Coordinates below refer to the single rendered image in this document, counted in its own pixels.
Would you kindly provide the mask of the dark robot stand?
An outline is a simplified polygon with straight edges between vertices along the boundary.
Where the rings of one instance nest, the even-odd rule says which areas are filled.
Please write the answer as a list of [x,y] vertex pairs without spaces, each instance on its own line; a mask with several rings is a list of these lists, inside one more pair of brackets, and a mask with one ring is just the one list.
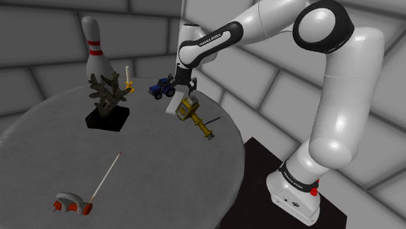
[[235,203],[217,229],[346,229],[347,216],[324,196],[319,218],[312,226],[272,203],[266,178],[282,161],[253,137],[244,146],[243,181]]

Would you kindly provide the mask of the round grey table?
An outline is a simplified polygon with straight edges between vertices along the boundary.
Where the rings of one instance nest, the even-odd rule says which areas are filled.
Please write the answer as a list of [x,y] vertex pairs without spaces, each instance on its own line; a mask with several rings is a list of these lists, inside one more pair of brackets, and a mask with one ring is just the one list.
[[[207,140],[190,120],[167,114],[168,98],[135,79],[119,132],[89,129],[90,88],[62,92],[22,115],[0,136],[0,229],[215,229],[244,173],[241,134],[215,101],[195,92]],[[88,215],[54,211],[56,195],[90,199],[119,152]]]

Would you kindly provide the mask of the white flat block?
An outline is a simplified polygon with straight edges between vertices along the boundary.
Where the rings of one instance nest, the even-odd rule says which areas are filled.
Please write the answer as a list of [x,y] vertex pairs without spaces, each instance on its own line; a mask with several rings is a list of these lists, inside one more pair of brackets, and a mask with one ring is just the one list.
[[179,104],[181,104],[183,100],[183,97],[184,97],[183,92],[176,91],[165,112],[170,115],[175,115]]

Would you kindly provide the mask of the brown coral figure black base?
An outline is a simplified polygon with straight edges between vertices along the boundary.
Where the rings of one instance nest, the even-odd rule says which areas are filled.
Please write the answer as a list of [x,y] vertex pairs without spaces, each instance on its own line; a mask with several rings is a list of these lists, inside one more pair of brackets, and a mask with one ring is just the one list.
[[127,101],[125,96],[131,92],[131,88],[121,90],[119,76],[116,72],[113,72],[111,79],[101,75],[101,81],[98,82],[95,74],[90,75],[88,82],[95,92],[89,94],[89,98],[98,98],[99,102],[94,103],[96,108],[85,118],[89,129],[119,132],[125,124],[130,114],[129,108],[118,104]]

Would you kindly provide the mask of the white candle gold holder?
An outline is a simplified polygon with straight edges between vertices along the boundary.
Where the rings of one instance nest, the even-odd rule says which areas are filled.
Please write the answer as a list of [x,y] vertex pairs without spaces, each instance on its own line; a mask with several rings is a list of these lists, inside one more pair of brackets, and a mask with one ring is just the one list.
[[126,88],[130,88],[130,93],[132,93],[134,91],[134,88],[132,87],[132,81],[130,80],[130,72],[129,72],[129,66],[125,67],[126,70]]

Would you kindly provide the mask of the grey orange shackle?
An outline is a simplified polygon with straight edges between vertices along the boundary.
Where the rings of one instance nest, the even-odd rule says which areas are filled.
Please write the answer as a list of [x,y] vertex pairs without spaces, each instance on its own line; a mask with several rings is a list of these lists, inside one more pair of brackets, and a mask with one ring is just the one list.
[[54,211],[65,213],[74,211],[78,215],[88,215],[92,211],[92,203],[84,202],[80,196],[74,193],[61,192],[56,195],[56,199],[53,204]]

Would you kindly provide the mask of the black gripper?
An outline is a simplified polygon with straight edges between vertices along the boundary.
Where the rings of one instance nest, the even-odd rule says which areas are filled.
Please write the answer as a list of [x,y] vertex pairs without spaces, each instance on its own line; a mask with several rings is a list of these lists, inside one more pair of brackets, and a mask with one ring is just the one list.
[[197,88],[197,78],[191,78],[191,74],[192,69],[182,68],[180,65],[177,65],[175,77],[172,74],[169,74],[167,77],[167,83],[170,87],[175,87],[176,85],[188,86],[188,95],[190,96],[192,91]]

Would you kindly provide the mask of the yellow toy hammer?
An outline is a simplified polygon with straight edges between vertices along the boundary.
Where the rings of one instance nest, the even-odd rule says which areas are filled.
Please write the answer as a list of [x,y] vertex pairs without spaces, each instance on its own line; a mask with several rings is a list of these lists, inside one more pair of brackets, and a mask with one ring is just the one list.
[[190,118],[196,126],[198,126],[204,133],[205,138],[209,141],[214,138],[212,130],[209,130],[202,122],[202,119],[196,114],[196,110],[200,107],[198,99],[192,95],[184,98],[176,109],[176,116],[185,121]]

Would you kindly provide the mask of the thin white stick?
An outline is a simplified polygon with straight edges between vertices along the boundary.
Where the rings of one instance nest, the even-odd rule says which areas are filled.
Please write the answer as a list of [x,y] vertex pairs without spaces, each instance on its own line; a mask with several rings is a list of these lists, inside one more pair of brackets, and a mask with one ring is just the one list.
[[95,192],[93,193],[91,199],[90,199],[90,203],[93,202],[93,200],[95,199],[96,195],[98,194],[98,191],[100,190],[101,186],[103,185],[103,183],[105,182],[106,178],[108,177],[109,173],[111,172],[112,168],[114,167],[115,163],[117,162],[118,158],[122,155],[122,152],[119,152],[117,154],[117,156],[115,157],[115,160],[112,162],[111,166],[109,167],[108,171],[105,173],[103,179],[101,180],[100,184],[98,185],[98,187],[96,188]]

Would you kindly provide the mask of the blue toy tractor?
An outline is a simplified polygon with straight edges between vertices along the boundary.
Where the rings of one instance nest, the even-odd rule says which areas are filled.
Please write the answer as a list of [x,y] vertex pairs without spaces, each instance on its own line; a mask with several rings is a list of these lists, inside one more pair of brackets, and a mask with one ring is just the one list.
[[149,88],[149,94],[156,100],[160,100],[163,95],[166,97],[172,97],[175,94],[176,89],[170,86],[167,78],[161,78],[156,85]]

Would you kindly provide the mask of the white red-striped bowling pin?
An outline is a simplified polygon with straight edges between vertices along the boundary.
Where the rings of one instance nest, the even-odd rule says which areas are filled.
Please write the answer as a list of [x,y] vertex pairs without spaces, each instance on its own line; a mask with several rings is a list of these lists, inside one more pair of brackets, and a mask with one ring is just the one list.
[[89,56],[86,66],[86,74],[88,79],[94,74],[96,79],[100,81],[100,76],[111,79],[113,67],[103,54],[100,42],[100,28],[96,19],[90,16],[85,16],[81,20],[83,32],[89,46]]

